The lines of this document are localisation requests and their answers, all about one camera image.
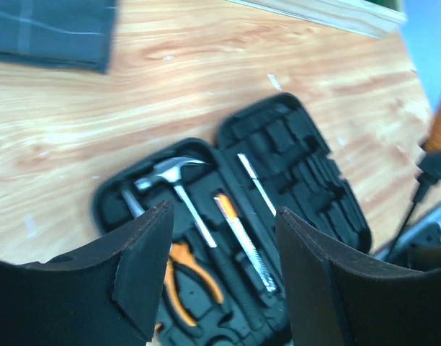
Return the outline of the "orange utility knife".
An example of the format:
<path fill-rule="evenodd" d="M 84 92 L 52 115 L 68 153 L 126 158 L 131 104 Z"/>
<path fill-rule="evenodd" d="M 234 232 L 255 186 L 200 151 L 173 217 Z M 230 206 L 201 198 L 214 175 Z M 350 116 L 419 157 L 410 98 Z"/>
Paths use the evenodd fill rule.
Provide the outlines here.
<path fill-rule="evenodd" d="M 219 207 L 221 213 L 226 219 L 233 234 L 237 238 L 239 244 L 241 245 L 243 251 L 245 252 L 267 291 L 270 293 L 275 292 L 277 290 L 277 285 L 270 275 L 269 270 L 263 263 L 262 257 L 246 232 L 246 229 L 244 228 L 243 223 L 241 222 L 228 196 L 223 193 L 218 193 L 214 197 L 214 201 Z"/>

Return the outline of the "black handled nut driver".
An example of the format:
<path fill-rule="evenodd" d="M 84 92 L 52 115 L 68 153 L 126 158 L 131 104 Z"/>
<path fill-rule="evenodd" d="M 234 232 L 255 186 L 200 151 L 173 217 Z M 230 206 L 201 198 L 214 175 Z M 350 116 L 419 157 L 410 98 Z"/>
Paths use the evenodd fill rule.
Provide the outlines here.
<path fill-rule="evenodd" d="M 254 183 L 254 186 L 259 191 L 259 194 L 262 196 L 262 198 L 263 198 L 265 204 L 267 205 L 267 207 L 269 208 L 270 212 L 272 213 L 273 216 L 276 216 L 277 211 L 275 209 L 275 206 L 273 205 L 268 194 L 264 190 L 262 183 L 259 181 L 257 173 L 256 173 L 255 169 L 253 168 L 253 166 L 251 165 L 251 162 L 249 161 L 247 156 L 243 153 L 238 153 L 237 157 L 239 158 L 241 164 L 245 168 L 246 173 L 249 175 L 252 182 Z"/>

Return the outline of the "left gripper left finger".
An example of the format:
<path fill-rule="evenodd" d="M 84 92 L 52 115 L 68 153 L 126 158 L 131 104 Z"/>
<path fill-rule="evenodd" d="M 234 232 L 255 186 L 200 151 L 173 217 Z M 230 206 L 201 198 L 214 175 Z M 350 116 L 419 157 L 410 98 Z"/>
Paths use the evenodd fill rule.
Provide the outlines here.
<path fill-rule="evenodd" d="M 152 340 L 174 208 L 52 260 L 0 261 L 0 345 L 145 345 Z"/>

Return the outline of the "orange handled pliers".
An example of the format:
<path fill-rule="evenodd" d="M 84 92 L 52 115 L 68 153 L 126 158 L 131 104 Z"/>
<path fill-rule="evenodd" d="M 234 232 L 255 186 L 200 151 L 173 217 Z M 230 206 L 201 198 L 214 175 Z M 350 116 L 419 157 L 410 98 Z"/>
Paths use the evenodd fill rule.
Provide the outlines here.
<path fill-rule="evenodd" d="M 177 316 L 188 327 L 196 327 L 197 321 L 181 301 L 182 285 L 178 282 L 177 270 L 194 280 L 200 288 L 207 288 L 217 304 L 223 304 L 224 295 L 214 277 L 199 265 L 187 243 L 171 243 L 164 275 L 166 294 L 169 298 L 169 304 Z"/>

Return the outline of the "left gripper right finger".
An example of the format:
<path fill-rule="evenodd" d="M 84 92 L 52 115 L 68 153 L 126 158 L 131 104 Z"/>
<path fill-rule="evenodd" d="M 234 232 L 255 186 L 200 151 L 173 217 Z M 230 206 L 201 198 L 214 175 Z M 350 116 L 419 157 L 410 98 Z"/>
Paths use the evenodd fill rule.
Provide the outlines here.
<path fill-rule="evenodd" d="M 288 208 L 275 230 L 295 345 L 441 345 L 441 267 L 376 259 Z"/>

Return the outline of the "orange black screwdriver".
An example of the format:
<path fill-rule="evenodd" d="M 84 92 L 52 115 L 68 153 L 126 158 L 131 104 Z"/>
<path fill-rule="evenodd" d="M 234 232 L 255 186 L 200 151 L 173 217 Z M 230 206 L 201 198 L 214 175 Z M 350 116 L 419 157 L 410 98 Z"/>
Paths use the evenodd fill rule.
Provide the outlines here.
<path fill-rule="evenodd" d="M 388 250 L 386 255 L 387 262 L 395 258 L 398 241 L 406 231 L 406 226 L 416 207 L 423 201 L 430 187 L 441 181 L 441 104 L 434 117 L 433 124 L 430 127 L 428 138 L 422 144 L 421 148 L 424 151 L 424 155 L 418 165 L 421 170 L 421 173 L 416 179 L 418 187 L 411 200 L 411 207 L 404 216 L 401 227 Z"/>

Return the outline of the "grey folded cloth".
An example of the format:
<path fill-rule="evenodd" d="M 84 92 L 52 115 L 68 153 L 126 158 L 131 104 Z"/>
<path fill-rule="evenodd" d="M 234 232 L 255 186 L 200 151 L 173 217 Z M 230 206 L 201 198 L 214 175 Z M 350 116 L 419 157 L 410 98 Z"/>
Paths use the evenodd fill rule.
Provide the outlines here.
<path fill-rule="evenodd" d="M 106 73 L 117 1 L 0 1 L 0 62 Z"/>

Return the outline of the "claw hammer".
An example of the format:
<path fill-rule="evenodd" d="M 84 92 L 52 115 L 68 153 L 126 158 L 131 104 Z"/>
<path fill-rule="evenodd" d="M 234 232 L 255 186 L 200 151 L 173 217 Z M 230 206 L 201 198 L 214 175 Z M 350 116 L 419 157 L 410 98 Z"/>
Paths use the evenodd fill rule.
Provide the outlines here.
<path fill-rule="evenodd" d="M 180 200 L 187 206 L 198 231 L 207 245 L 210 248 L 216 248 L 217 243 L 182 186 L 182 167 L 193 164 L 205 164 L 205 162 L 188 156 L 179 156 L 163 160 L 153 167 L 153 171 L 149 175 L 137 179 L 134 185 L 138 191 L 143 192 L 159 181 L 168 182 L 174 188 Z"/>

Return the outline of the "black plastic tool case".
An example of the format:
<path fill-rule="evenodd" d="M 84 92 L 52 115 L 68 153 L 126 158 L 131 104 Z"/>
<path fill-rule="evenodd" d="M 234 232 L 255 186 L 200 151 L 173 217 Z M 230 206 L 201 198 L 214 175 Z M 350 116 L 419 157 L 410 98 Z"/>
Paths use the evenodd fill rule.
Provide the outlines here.
<path fill-rule="evenodd" d="M 285 206 L 316 229 L 353 247 L 369 252 L 372 236 L 348 181 L 330 157 L 311 116 L 289 93 L 276 94 L 226 118 L 215 144 L 187 138 L 148 156 L 102 183 L 92 200 L 97 228 L 109 233 L 133 220 L 137 208 L 148 210 L 163 200 L 174 206 L 173 243 L 187 243 L 199 265 L 219 284 L 223 304 L 206 288 L 177 270 L 180 298 L 197 321 L 188 327 L 172 310 L 163 294 L 156 317 L 157 337 L 163 345 L 291 345 L 280 256 L 275 238 L 275 217 L 254 186 L 238 153 L 247 156 L 275 208 Z M 174 188 L 159 181 L 146 191 L 134 182 L 149 175 L 159 162 L 188 156 L 205 164 L 182 167 L 186 190 L 218 247 L 235 266 L 246 294 L 257 305 L 256 324 L 249 325 L 231 290 L 213 264 L 208 246 L 187 206 Z M 228 196 L 263 263 L 277 285 L 267 291 L 214 201 Z"/>

